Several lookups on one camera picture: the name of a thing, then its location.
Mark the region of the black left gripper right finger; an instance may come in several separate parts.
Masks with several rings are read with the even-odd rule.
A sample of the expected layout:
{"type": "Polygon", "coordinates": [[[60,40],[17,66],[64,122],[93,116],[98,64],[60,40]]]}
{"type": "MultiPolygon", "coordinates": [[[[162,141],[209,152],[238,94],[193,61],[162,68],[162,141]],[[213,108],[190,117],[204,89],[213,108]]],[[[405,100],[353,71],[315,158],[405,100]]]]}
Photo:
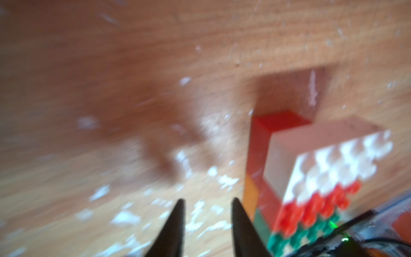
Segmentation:
{"type": "Polygon", "coordinates": [[[232,238],[235,257],[270,257],[240,200],[231,203],[232,238]]]}

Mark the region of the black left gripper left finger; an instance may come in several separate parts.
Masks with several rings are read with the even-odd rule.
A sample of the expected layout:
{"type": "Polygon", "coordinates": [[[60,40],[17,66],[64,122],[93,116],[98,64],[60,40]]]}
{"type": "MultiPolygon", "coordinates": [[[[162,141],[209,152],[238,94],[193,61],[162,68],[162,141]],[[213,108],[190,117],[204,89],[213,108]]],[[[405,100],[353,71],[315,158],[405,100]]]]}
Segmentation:
{"type": "Polygon", "coordinates": [[[184,255],[186,205],[179,199],[146,257],[182,257],[184,255]]]}

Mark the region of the wide red lego brick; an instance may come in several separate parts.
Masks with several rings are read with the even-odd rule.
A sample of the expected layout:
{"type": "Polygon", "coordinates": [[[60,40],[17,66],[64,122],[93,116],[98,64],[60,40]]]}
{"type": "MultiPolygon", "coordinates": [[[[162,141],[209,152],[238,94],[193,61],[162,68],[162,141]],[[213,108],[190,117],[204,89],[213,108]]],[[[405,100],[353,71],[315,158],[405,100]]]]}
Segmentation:
{"type": "Polygon", "coordinates": [[[342,147],[361,136],[349,124],[291,111],[252,118],[243,204],[262,237],[289,239],[350,205],[361,178],[342,147]]]}

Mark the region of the small orange lego brick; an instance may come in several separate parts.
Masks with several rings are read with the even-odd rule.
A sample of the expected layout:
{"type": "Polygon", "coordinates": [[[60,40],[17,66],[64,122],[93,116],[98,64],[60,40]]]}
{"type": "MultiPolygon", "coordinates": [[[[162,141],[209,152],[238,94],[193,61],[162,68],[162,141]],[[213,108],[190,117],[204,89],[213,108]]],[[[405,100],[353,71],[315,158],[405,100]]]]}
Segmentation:
{"type": "Polygon", "coordinates": [[[250,175],[246,174],[243,191],[243,208],[252,222],[254,221],[255,212],[258,206],[258,199],[259,189],[251,179],[250,175]]]}

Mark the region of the white lego brick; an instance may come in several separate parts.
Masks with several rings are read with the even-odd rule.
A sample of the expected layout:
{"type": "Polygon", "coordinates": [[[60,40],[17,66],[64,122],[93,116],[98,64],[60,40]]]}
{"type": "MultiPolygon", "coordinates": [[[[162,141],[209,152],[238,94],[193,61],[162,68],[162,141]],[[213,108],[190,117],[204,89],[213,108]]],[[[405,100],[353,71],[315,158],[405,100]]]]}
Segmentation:
{"type": "Polygon", "coordinates": [[[377,171],[393,149],[391,130],[357,116],[273,133],[263,179],[280,203],[304,204],[377,171]]]}

